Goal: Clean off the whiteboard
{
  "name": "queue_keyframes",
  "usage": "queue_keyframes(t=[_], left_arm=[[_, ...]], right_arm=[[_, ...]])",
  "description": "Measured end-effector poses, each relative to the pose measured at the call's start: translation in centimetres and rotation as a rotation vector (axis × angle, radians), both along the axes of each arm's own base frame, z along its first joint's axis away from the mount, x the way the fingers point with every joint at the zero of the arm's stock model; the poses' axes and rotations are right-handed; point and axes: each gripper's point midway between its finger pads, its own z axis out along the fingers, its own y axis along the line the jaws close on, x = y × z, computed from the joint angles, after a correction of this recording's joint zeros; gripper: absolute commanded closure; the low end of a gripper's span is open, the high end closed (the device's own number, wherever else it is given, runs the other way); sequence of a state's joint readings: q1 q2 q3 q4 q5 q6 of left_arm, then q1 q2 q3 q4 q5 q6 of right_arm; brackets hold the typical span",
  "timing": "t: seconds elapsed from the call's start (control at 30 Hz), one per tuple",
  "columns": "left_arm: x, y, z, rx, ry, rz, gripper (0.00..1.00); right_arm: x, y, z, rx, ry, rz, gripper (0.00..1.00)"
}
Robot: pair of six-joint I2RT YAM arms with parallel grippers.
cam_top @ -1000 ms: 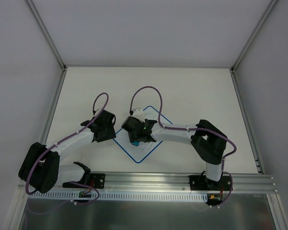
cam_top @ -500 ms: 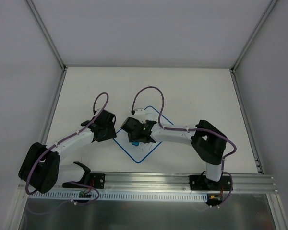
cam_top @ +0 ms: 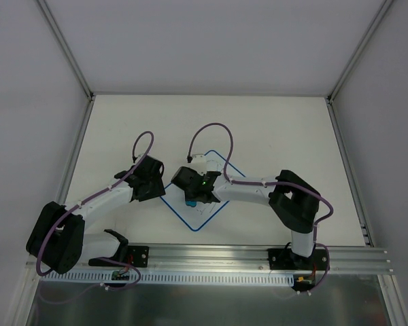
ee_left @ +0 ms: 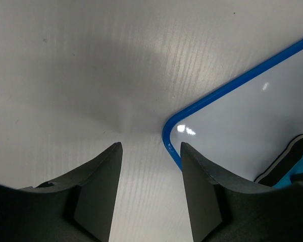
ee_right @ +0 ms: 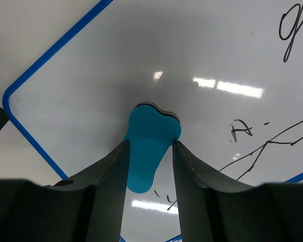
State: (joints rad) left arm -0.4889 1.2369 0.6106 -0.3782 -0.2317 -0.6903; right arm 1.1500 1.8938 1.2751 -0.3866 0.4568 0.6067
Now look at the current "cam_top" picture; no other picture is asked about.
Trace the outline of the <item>blue foam whiteboard eraser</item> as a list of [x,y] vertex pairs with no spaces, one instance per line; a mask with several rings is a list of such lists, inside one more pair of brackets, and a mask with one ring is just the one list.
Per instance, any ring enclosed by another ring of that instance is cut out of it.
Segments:
[[189,207],[196,207],[197,206],[197,202],[196,201],[185,201],[186,205]]

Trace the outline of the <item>blue-framed small whiteboard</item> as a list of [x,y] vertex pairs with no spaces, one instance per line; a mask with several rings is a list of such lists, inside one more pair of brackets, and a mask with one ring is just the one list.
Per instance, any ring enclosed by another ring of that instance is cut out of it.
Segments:
[[[204,156],[208,170],[222,171],[226,162],[224,156],[214,149],[207,151]],[[228,205],[228,202],[221,202],[211,204],[197,203],[195,206],[187,206],[184,193],[172,183],[165,187],[165,195],[161,197],[161,200],[193,232],[200,231]]]

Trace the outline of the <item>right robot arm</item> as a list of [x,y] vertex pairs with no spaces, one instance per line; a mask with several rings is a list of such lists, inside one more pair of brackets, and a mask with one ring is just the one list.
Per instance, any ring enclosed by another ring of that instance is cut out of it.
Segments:
[[290,252],[281,255],[286,266],[297,270],[313,267],[316,214],[320,194],[290,170],[276,177],[248,178],[208,171],[204,175],[182,166],[171,179],[181,189],[185,201],[248,202],[268,206],[291,232]]

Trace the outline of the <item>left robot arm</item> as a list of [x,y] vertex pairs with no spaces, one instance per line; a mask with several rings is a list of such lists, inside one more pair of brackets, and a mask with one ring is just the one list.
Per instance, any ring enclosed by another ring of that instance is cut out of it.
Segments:
[[164,164],[146,156],[129,170],[114,175],[108,185],[88,198],[59,204],[47,203],[27,240],[28,254],[37,265],[45,264],[50,272],[64,274],[76,264],[120,266],[133,261],[128,239],[106,229],[88,233],[96,221],[133,201],[143,202],[165,195]]

